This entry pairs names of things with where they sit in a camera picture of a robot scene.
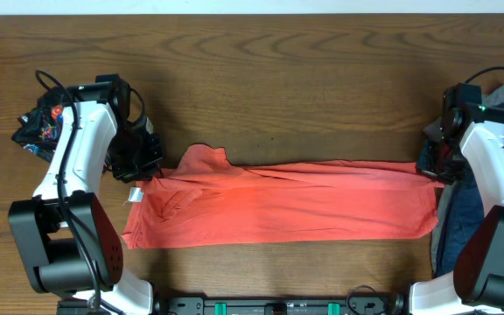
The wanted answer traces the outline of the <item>orange red soccer t-shirt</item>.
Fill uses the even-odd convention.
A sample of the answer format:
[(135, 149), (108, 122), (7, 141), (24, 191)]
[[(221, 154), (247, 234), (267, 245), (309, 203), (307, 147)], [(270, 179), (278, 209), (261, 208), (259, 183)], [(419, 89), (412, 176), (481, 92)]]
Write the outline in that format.
[(236, 166), (195, 144), (139, 184), (122, 237), (132, 249), (417, 239), (437, 225), (437, 187), (412, 163)]

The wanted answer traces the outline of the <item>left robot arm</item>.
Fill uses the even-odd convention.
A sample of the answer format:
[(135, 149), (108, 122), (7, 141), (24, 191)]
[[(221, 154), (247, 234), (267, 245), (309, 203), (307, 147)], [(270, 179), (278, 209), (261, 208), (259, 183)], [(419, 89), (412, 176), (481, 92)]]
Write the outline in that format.
[(162, 157), (145, 115), (130, 120), (134, 90), (116, 75), (53, 87), (23, 114), (13, 140), (49, 168), (8, 222), (30, 286), (59, 297), (60, 314), (150, 314), (152, 285), (127, 270), (98, 194), (102, 175), (152, 178)]

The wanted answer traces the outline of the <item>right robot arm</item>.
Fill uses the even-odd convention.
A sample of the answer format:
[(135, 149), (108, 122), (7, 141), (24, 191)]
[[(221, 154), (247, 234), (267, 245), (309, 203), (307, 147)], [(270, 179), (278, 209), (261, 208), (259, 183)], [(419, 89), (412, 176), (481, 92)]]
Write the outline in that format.
[(469, 164), (485, 215), (454, 270), (409, 291), (410, 314), (504, 314), (504, 109), (444, 104), (441, 145)]

